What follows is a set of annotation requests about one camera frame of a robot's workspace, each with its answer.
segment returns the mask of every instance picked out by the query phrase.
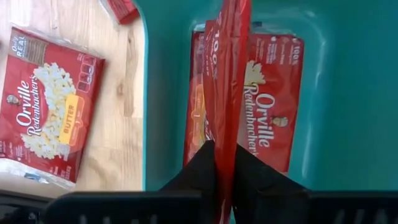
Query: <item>teal container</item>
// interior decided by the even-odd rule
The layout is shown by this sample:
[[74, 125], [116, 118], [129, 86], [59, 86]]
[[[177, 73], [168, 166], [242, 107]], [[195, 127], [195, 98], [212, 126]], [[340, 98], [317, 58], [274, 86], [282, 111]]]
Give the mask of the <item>teal container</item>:
[[[146, 30], [144, 189], [182, 168], [194, 27], [221, 0], [136, 0]], [[398, 190], [398, 1], [252, 0], [267, 32], [305, 41], [289, 177], [315, 190]]]

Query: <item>wooden surface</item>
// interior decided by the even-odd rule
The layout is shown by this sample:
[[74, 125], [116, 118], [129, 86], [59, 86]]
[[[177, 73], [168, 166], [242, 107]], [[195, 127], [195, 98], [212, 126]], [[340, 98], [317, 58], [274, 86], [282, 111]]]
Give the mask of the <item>wooden surface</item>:
[[[11, 23], [95, 50], [107, 59], [76, 190], [142, 187], [144, 29], [117, 26], [98, 0], [0, 0], [0, 92]], [[56, 197], [64, 190], [0, 174], [0, 189]]]

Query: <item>red popcorn package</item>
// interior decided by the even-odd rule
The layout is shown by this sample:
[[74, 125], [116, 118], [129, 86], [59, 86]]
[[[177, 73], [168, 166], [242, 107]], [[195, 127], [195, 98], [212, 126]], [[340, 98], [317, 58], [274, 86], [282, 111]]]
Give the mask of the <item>red popcorn package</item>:
[[1, 96], [0, 172], [73, 187], [103, 66], [102, 58], [12, 28]]
[[185, 131], [184, 159], [186, 165], [199, 148], [205, 143], [205, 95], [203, 92], [203, 51], [205, 33], [195, 31], [192, 34], [191, 74], [187, 128]]
[[292, 35], [252, 34], [244, 79], [239, 143], [287, 172], [303, 66], [304, 42]]
[[217, 20], [208, 21], [205, 27], [203, 89], [206, 133], [215, 141], [217, 223], [229, 223], [231, 212], [250, 13], [250, 0], [224, 0]]
[[131, 0], [99, 0], [99, 2], [118, 24], [126, 25], [139, 17], [138, 9]]

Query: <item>red package corner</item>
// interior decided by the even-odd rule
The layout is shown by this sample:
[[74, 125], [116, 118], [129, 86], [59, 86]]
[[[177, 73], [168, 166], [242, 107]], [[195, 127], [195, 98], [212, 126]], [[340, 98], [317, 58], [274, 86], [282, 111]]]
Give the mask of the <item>red package corner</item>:
[[131, 0], [101, 0], [108, 13], [113, 14], [119, 24], [126, 25], [139, 17], [137, 7]]

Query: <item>popcorn image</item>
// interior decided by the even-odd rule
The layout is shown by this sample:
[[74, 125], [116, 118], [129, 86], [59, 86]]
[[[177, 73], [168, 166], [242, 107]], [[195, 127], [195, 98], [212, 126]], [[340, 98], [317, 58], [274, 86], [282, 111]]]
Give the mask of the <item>popcorn image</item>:
[[43, 67], [34, 70], [34, 76], [45, 87], [45, 99], [49, 107], [47, 120], [42, 127], [40, 136], [21, 134], [25, 147], [35, 152], [38, 157], [54, 159], [61, 152], [58, 150], [58, 140], [65, 115], [67, 96], [76, 94], [76, 88], [70, 74], [56, 63], [45, 63]]
[[261, 73], [261, 63], [255, 64], [253, 60], [246, 64], [246, 72], [244, 76], [244, 85], [249, 86], [253, 83], [265, 84], [266, 80]]

